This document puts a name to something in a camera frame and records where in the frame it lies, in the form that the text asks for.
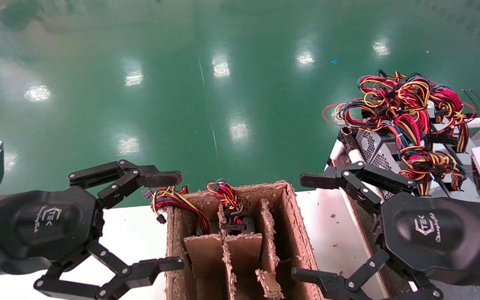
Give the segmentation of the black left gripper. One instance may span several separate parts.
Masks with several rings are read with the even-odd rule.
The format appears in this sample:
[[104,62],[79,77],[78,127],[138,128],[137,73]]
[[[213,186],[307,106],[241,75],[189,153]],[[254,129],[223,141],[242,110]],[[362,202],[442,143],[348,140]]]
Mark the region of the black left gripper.
[[[179,171],[159,171],[154,165],[128,160],[109,162],[72,172],[70,188],[46,192],[31,190],[0,195],[0,275],[28,275],[47,270],[34,289],[50,298],[65,300],[119,300],[130,289],[154,284],[162,272],[185,267],[180,257],[142,260],[131,266],[97,240],[101,237],[103,210],[118,205],[141,187],[177,186]],[[108,184],[95,197],[87,192]],[[88,255],[114,272],[99,286],[61,280]]]

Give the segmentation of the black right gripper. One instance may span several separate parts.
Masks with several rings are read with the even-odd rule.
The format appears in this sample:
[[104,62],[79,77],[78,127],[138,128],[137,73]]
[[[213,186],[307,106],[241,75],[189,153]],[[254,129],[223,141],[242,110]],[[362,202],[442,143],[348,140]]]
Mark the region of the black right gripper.
[[[381,204],[383,198],[366,184],[395,196]],[[364,162],[329,166],[323,173],[303,172],[300,185],[341,188],[366,212],[380,214],[384,250],[378,250],[350,278],[293,267],[293,281],[317,285],[325,299],[369,300],[362,286],[382,267],[392,265],[396,271],[411,275],[417,287],[415,292],[398,294],[393,300],[442,300],[444,294],[429,279],[480,287],[479,203],[412,196],[407,192],[416,188],[414,180]]]

